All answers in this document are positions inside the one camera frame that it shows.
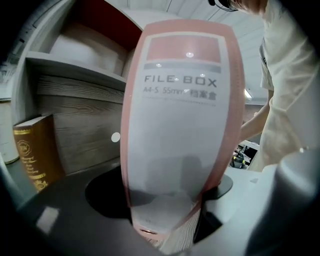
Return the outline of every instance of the wooden panel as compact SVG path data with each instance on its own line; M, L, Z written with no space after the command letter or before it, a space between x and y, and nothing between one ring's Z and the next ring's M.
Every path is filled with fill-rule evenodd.
M65 96L38 96L42 114L52 113L57 145L66 174L74 173L120 156L122 104Z
M122 71L122 77L125 78L125 79L128 79L128 75L129 75L129 70L130 70L130 66L131 66L131 62L132 62L132 59L134 57L134 53L135 53L135 49L131 50L127 57L126 57L126 61L125 61L125 64L124 64L124 67L123 67L123 71Z
M76 22L103 34L128 51L137 46L142 33L134 22L105 0L77 1L73 17Z
M122 104L124 93L93 83L41 75L37 87L38 95L69 96Z
M114 168L116 168L118 166L120 166L120 157L113 158L111 160L99 163L97 165L91 166L91 167L86 168L86 169L82 169L80 171L69 173L67 175L75 175L75 174L78 174L80 172L81 173L82 172L96 172L98 169L104 170L104 173L105 173L105 172L111 171L112 169L114 169Z
M126 79L99 67L43 52L30 51L26 59L43 75L70 78L125 91Z

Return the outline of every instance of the book cover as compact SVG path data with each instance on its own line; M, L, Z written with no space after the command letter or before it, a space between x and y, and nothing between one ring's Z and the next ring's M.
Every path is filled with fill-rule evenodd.
M13 135L24 169L38 192L65 175L52 115L13 126Z

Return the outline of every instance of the cable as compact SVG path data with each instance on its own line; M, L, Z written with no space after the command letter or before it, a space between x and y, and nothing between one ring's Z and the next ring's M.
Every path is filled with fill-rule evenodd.
M223 11L226 11L226 12L236 12L238 11L238 9L230 9L230 8L225 8L225 7L222 7L222 6L219 6L217 3L215 4L216 7L218 7L219 9L223 10Z

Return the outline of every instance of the round hole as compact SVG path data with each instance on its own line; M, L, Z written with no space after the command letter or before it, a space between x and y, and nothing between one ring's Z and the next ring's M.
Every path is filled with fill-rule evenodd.
M120 133L115 132L114 134L112 134L111 140L112 140L112 142L118 142L120 140Z
M185 54L188 58L192 58L194 56L194 54L192 52L187 52Z

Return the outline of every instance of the ceiling light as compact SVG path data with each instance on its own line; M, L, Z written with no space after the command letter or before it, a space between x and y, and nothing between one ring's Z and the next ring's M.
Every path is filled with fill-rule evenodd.
M187 52L185 56L187 56L188 58L192 58L194 54L192 52Z
M250 93L246 89L244 89L244 95L249 99L252 98L252 96L250 95Z

